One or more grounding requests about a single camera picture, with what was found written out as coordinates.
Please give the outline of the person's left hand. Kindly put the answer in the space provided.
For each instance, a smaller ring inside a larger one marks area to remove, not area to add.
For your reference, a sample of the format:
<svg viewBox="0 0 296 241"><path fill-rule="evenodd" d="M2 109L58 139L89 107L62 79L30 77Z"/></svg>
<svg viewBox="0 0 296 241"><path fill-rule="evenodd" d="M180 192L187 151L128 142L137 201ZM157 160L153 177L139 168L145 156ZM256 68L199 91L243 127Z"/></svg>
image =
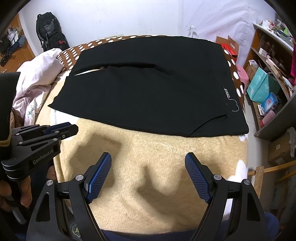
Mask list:
<svg viewBox="0 0 296 241"><path fill-rule="evenodd" d="M57 180L55 167L49 166L46 169L46 178ZM25 207L29 208L32 203L32 189L31 189L31 178L28 176L20 183L17 183L18 193L21 195L19 203ZM12 206L7 203L7 200L16 190L11 189L11 185L8 182L1 180L1 209L4 211L12 211Z"/></svg>

